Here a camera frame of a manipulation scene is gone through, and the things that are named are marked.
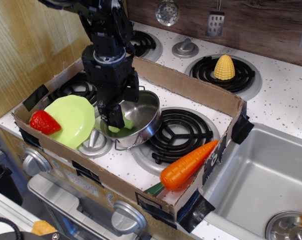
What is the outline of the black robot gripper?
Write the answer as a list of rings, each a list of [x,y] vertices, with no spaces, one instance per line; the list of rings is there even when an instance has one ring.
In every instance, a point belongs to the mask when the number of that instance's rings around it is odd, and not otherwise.
[[[137,102],[139,99],[138,74],[132,67],[133,55],[126,55],[124,48],[120,54],[111,58],[97,58],[92,45],[82,53],[82,63],[90,83],[97,91],[97,107],[102,120],[116,128],[124,127],[123,100]]]

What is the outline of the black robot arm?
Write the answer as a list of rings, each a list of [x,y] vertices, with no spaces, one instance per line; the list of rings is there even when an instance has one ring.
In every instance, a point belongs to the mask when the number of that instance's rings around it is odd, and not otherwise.
[[[120,0],[43,0],[49,8],[79,16],[91,41],[81,56],[88,81],[97,90],[97,108],[104,122],[123,128],[120,103],[139,99],[138,74],[132,66],[134,34],[124,3]]]

